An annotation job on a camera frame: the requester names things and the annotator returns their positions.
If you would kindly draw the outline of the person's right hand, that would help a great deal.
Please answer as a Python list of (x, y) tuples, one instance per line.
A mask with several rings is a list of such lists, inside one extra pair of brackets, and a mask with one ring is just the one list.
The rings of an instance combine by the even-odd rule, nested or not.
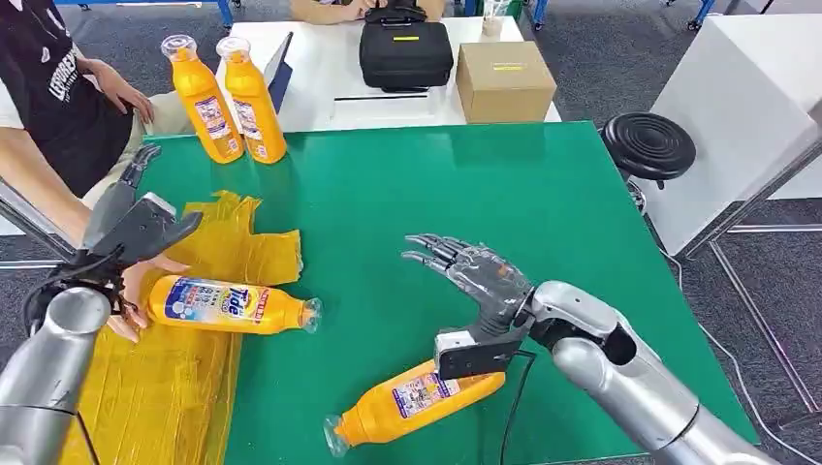
[(176, 262), (165, 254), (130, 266), (122, 273), (124, 289), (120, 293), (119, 314), (108, 320), (108, 326), (117, 335), (131, 341), (139, 342), (139, 330), (148, 326), (148, 318), (141, 298), (141, 288), (146, 275), (160, 271), (180, 274), (188, 268), (187, 264)]

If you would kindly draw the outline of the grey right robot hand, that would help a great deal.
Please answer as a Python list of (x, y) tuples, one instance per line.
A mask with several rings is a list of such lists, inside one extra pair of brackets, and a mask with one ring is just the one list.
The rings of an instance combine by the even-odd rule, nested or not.
[(490, 341), (510, 330), (534, 290), (516, 266), (482, 243), (433, 233), (408, 234), (405, 239), (426, 251), (404, 251), (404, 259), (436, 271), (479, 304), (476, 322), (465, 328), (474, 341)]

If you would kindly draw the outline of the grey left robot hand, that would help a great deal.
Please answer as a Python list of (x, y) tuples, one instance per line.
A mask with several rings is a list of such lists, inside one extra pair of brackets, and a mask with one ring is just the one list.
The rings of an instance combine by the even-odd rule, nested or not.
[(160, 152), (161, 148), (155, 143), (142, 145), (119, 178), (106, 188), (91, 211), (82, 249), (91, 250), (125, 216), (136, 202), (137, 187), (144, 170)]

